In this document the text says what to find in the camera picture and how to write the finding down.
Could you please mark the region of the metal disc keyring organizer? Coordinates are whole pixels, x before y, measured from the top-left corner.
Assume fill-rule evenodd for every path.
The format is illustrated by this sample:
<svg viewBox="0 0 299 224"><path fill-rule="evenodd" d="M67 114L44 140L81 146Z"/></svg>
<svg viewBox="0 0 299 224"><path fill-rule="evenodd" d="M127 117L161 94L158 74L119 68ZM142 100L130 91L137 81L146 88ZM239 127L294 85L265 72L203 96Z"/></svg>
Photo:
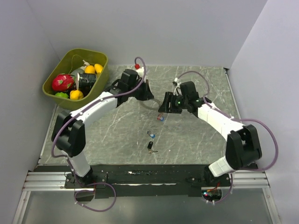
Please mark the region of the metal disc keyring organizer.
<svg viewBox="0 0 299 224"><path fill-rule="evenodd" d="M148 106L148 105L145 105L144 101L139 101L139 105L148 109L148 110L151 110L151 111L158 111L158 109L160 108L160 106L162 105L162 102L158 99L152 99L152 101L154 101L157 106L154 106L154 107L151 107L151 106Z"/></svg>

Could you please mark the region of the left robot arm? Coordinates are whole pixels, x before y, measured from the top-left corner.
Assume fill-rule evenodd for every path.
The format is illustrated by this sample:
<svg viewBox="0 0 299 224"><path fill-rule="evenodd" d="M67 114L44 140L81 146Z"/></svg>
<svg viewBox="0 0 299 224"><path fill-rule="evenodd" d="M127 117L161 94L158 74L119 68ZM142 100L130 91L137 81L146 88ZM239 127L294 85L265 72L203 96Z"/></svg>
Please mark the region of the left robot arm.
<svg viewBox="0 0 299 224"><path fill-rule="evenodd" d="M51 140L71 167L76 183L86 188L94 182L93 170L83 152L86 145L85 129L109 111L126 103L130 98L147 101L154 98L146 69L125 69L95 100L72 111L61 112L56 119Z"/></svg>

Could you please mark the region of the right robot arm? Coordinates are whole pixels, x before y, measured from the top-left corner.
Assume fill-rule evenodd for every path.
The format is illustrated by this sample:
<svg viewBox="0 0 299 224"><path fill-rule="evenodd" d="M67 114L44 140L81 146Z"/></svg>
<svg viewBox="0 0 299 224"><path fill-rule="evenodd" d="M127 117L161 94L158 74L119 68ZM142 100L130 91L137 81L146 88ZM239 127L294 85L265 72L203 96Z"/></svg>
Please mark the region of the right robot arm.
<svg viewBox="0 0 299 224"><path fill-rule="evenodd" d="M195 117L208 123L226 141L225 155L206 167L204 181L216 185L221 176L245 168L262 157L257 129L244 125L222 114L206 97L199 97L192 81L179 85L180 93L167 91L159 113L181 114L187 110Z"/></svg>

